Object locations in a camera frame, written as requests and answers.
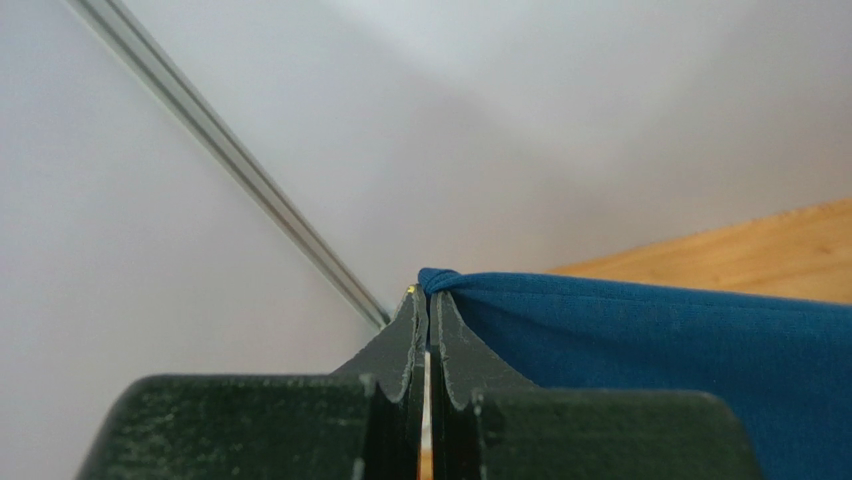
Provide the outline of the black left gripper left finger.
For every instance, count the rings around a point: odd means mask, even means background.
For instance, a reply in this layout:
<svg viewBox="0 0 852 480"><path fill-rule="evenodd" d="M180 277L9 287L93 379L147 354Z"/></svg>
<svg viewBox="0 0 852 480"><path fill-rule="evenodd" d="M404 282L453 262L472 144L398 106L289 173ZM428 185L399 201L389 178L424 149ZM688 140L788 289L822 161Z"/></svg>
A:
<svg viewBox="0 0 852 480"><path fill-rule="evenodd" d="M426 297L325 375L154 375L109 411L82 479L414 479Z"/></svg>

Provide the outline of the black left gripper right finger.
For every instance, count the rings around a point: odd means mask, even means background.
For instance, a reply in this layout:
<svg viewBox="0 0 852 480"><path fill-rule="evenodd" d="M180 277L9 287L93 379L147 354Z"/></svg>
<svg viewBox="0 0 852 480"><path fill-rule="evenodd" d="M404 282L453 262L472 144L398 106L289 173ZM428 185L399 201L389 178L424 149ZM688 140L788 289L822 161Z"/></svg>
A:
<svg viewBox="0 0 852 480"><path fill-rule="evenodd" d="M697 391L545 389L430 300L438 479L758 479L745 430Z"/></svg>

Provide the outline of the navy blue t shirt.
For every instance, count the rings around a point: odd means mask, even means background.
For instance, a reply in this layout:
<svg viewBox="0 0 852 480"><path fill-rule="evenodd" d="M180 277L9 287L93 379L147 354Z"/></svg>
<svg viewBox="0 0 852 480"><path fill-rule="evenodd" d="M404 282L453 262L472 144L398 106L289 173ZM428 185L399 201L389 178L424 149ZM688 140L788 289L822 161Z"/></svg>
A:
<svg viewBox="0 0 852 480"><path fill-rule="evenodd" d="M700 390L771 479L851 475L847 305L606 280L425 268L470 329L542 387Z"/></svg>

